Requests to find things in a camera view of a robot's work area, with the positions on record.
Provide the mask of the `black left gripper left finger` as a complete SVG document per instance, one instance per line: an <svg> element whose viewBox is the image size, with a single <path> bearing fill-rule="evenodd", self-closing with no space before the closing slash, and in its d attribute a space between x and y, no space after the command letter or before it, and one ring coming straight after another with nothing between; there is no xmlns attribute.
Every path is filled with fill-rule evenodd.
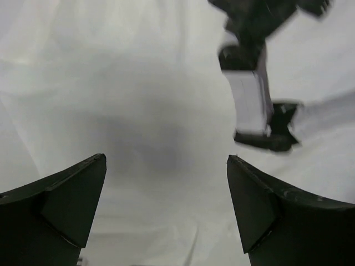
<svg viewBox="0 0 355 266"><path fill-rule="evenodd" d="M106 172L106 156L96 154L1 193L1 265L76 265Z"/></svg>

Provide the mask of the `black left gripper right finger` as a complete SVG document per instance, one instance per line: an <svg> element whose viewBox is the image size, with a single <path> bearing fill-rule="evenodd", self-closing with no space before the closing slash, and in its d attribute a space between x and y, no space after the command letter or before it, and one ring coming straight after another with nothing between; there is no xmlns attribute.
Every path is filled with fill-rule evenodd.
<svg viewBox="0 0 355 266"><path fill-rule="evenodd" d="M354 264L354 205L325 198L229 156L227 179L251 265Z"/></svg>

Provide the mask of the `white t-shirt with robot print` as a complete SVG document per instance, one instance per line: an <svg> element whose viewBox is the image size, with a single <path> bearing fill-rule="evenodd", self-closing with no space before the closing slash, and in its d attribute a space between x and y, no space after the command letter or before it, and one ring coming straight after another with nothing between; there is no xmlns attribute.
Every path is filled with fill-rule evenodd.
<svg viewBox="0 0 355 266"><path fill-rule="evenodd" d="M105 154L84 265L249 265L230 155L353 203L354 2L302 5L232 72L209 1L2 1L1 185Z"/></svg>

